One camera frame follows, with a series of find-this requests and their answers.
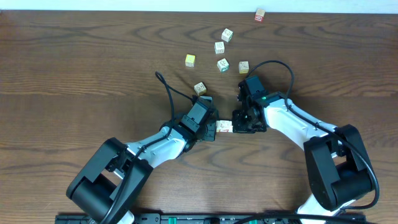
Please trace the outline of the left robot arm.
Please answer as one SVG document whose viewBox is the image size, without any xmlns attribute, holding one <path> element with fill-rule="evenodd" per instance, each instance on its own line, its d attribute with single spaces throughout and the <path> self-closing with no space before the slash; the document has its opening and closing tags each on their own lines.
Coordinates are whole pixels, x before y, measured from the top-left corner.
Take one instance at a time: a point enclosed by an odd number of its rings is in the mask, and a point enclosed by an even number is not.
<svg viewBox="0 0 398 224">
<path fill-rule="evenodd" d="M 141 141 L 106 140 L 72 180 L 66 196 L 96 223 L 133 223 L 130 212 L 152 171 L 188 152 L 198 141 L 214 141 L 216 108 L 210 96 L 194 96 L 179 121 L 164 123 Z"/>
</svg>

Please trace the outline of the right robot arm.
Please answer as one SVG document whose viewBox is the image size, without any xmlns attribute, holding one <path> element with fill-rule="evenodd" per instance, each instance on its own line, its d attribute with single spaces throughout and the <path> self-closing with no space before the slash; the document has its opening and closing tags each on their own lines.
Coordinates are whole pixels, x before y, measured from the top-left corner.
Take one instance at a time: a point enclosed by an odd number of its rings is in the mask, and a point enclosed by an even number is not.
<svg viewBox="0 0 398 224">
<path fill-rule="evenodd" d="M 258 77 L 238 85 L 242 107 L 233 111 L 234 133 L 275 129 L 296 143 L 305 154 L 312 191 L 297 212 L 332 217 L 379 184 L 359 131 L 347 124 L 337 127 L 304 112 L 280 92 L 268 93 Z"/>
</svg>

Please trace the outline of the white block red sides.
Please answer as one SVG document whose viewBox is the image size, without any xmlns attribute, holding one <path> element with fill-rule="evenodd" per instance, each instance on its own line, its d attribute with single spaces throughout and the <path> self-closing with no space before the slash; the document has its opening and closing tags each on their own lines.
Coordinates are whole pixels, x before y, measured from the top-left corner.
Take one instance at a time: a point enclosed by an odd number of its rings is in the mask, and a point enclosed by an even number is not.
<svg viewBox="0 0 398 224">
<path fill-rule="evenodd" d="M 232 121 L 218 120 L 216 122 L 216 132 L 217 133 L 232 133 L 233 132 Z"/>
</svg>

